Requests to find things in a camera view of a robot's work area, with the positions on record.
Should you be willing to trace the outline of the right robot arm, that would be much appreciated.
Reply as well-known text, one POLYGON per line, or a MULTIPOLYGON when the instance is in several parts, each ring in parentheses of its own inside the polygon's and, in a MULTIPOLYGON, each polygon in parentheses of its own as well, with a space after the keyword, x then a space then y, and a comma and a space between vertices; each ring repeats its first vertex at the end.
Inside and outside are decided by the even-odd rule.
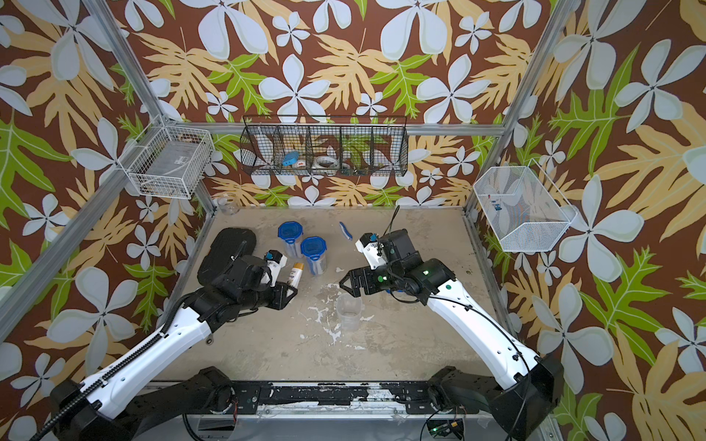
POLYGON ((465 290, 439 259, 424 260, 405 229, 383 236, 365 233, 356 242, 368 264, 349 270, 339 286, 354 298, 401 290, 439 314, 488 367, 487 376, 445 367, 428 382, 439 411, 462 407, 491 413, 516 440, 526 439, 559 404, 564 368, 506 331, 465 290))

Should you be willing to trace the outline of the white bottle purple label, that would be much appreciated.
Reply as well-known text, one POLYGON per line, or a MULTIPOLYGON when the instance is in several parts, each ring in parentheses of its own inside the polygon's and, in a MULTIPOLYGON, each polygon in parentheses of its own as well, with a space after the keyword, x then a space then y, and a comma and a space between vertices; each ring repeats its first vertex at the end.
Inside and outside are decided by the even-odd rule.
POLYGON ((288 278, 288 285, 292 288, 298 288, 303 276, 304 265, 303 263, 296 263, 288 278))

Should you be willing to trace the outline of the blue lid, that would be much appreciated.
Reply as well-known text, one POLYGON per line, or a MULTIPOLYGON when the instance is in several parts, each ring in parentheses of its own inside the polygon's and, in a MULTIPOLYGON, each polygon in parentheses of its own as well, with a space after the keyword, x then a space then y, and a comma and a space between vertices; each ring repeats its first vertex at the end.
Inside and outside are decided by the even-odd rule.
POLYGON ((286 244, 296 244, 303 236, 303 226, 299 222, 289 220, 278 228, 278 237, 286 244))
POLYGON ((326 251, 327 243, 319 236, 307 237, 301 243, 302 255, 312 261, 320 260, 326 251))

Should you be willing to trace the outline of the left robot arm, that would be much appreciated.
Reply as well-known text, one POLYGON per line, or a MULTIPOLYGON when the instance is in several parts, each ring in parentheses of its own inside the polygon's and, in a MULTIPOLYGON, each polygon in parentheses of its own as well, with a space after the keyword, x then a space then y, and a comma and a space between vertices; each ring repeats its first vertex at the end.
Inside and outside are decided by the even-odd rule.
POLYGON ((226 323, 261 309, 283 310, 298 293, 295 281, 279 280, 286 265, 276 250, 236 255, 211 283, 176 301, 161 326, 128 353, 79 383, 57 386, 51 418, 33 439, 132 440, 177 416, 227 406, 232 382, 215 367, 159 391, 143 389, 226 323))

